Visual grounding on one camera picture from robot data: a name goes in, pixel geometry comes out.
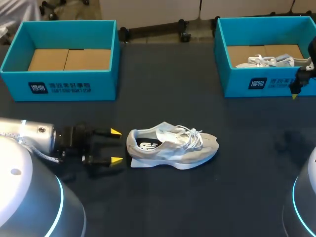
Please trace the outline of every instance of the black tablecloth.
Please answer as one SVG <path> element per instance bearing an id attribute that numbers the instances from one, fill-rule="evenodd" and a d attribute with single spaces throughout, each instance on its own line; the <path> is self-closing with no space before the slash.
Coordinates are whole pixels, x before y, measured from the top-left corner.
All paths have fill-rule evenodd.
<path id="1" fill-rule="evenodd" d="M 224 99 L 212 44 L 122 48 L 115 102 L 14 103 L 2 83 L 0 116 L 86 121 L 123 133 L 162 121 L 218 137 L 213 160 L 191 170 L 131 169 L 68 186 L 87 214 L 87 237 L 283 237 L 285 195 L 316 143 L 316 98 Z"/>

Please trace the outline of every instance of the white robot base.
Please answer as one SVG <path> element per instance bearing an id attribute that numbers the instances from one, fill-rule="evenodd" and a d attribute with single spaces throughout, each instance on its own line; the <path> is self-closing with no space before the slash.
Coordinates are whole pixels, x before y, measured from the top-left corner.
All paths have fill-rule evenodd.
<path id="1" fill-rule="evenodd" d="M 316 148 L 286 198 L 282 220 L 288 237 L 316 237 Z"/>
<path id="2" fill-rule="evenodd" d="M 83 237 L 75 194 L 13 139 L 0 137 L 0 236 Z"/>

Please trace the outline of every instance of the shoe insole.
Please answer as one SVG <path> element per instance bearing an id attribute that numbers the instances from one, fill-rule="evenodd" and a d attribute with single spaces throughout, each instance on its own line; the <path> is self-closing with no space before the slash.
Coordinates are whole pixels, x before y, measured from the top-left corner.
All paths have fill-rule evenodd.
<path id="1" fill-rule="evenodd" d="M 161 141 L 151 138 L 136 138 L 136 143 L 144 151 L 151 151 L 162 144 Z"/>

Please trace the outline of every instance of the teal box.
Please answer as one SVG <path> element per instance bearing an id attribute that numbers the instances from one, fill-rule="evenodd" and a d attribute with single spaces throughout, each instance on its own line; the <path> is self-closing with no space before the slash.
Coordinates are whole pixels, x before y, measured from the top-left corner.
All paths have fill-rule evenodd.
<path id="1" fill-rule="evenodd" d="M 308 58 L 308 45 L 315 36 L 311 17 L 219 18 L 214 51 L 225 97 L 291 96 L 289 84 L 299 69 L 234 68 L 227 46 L 297 44 Z M 316 95 L 316 80 L 310 80 L 301 95 Z"/>
<path id="2" fill-rule="evenodd" d="M 35 49 L 110 49 L 109 69 L 28 72 Z M 119 56 L 115 20 L 23 22 L 0 72 L 15 101 L 115 100 Z"/>

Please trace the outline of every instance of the cardboard insert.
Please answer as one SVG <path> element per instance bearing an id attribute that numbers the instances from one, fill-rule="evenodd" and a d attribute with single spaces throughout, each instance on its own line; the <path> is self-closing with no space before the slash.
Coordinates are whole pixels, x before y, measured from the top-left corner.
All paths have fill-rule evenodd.
<path id="1" fill-rule="evenodd" d="M 108 70 L 109 49 L 36 49 L 28 71 Z"/>

